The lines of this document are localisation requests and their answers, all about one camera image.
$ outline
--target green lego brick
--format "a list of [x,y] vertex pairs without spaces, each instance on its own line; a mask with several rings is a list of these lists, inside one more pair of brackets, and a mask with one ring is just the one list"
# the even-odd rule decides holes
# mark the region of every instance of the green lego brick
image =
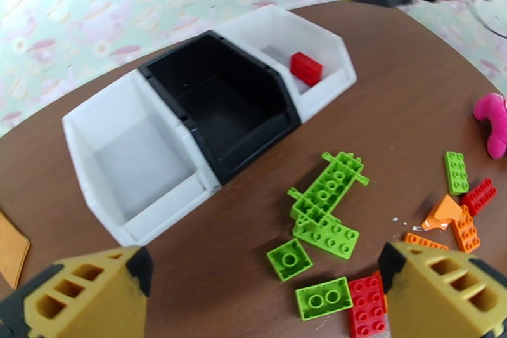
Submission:
[[303,321],[352,307],[349,284],[345,277],[297,289],[296,300]]
[[298,219],[292,229],[292,235],[330,254],[350,259],[359,239],[359,232],[344,226],[332,215],[326,215],[322,225],[316,230],[309,230],[308,224],[306,219]]
[[465,156],[462,153],[447,151],[444,155],[447,169],[447,183],[451,195],[461,195],[470,189],[466,175]]
[[340,152],[336,157],[324,152],[322,158],[330,164],[304,192],[292,187],[287,194],[296,202],[292,205],[290,216],[296,220],[307,218],[309,228],[321,226],[322,220],[330,214],[343,199],[355,181],[368,185],[369,179],[361,175],[364,164],[353,153]]
[[313,262],[297,239],[292,239],[280,245],[266,255],[282,282],[313,266]]

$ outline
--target cardboard piece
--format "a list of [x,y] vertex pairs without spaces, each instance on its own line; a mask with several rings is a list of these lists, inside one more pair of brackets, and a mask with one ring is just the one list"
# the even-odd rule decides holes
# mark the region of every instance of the cardboard piece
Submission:
[[13,288],[18,287],[30,241],[0,211],[0,273]]

